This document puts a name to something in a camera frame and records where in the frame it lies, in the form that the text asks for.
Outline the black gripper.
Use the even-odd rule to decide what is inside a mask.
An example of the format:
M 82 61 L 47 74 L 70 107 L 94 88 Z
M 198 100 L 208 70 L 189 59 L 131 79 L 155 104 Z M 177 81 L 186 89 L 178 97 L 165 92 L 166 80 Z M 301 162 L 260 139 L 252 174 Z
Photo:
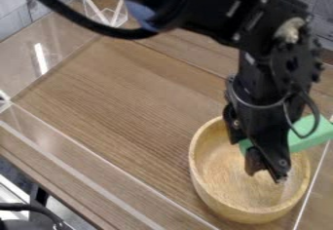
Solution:
M 248 138 L 261 150 L 286 150 L 304 109 L 316 108 L 309 90 L 323 72 L 321 45 L 308 19 L 300 0 L 258 0 L 241 24 L 240 70 L 228 85 L 233 106 L 222 110 L 232 144 Z

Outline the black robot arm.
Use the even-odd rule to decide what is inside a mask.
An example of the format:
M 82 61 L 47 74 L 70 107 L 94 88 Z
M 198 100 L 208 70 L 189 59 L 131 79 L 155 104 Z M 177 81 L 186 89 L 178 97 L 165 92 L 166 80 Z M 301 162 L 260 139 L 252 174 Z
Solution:
M 237 49 L 238 71 L 229 76 L 225 91 L 229 139 L 250 142 L 248 174 L 266 170 L 274 181 L 286 179 L 292 170 L 288 135 L 304 111 L 317 107 L 309 91 L 324 69 L 303 0 L 125 0 L 139 23 L 134 29 L 89 19 L 60 0 L 38 1 L 63 18 L 114 38 L 139 40 L 182 28 Z

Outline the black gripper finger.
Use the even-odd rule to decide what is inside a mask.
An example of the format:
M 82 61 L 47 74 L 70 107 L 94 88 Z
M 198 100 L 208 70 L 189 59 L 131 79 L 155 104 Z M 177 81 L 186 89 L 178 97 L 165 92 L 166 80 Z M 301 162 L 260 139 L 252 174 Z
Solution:
M 245 151 L 245 172 L 254 176 L 268 171 L 276 184 L 288 179 L 292 169 L 290 151 L 286 139 L 270 141 L 266 137 L 252 137 L 250 146 Z

